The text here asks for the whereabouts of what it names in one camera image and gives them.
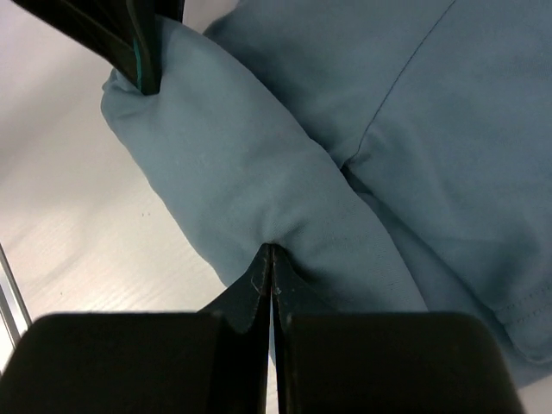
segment white surface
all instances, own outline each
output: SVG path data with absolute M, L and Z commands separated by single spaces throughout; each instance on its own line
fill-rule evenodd
M 3 328 L 2 321 L 0 320 L 0 373 L 3 371 L 5 363 L 11 355 L 11 350 L 8 331 Z
M 233 3 L 187 0 L 187 22 L 201 30 Z M 0 0 L 0 240 L 32 317 L 196 310 L 223 288 L 106 127 L 109 70 Z M 269 381 L 275 413 L 273 367 Z M 522 397 L 549 414 L 552 379 Z

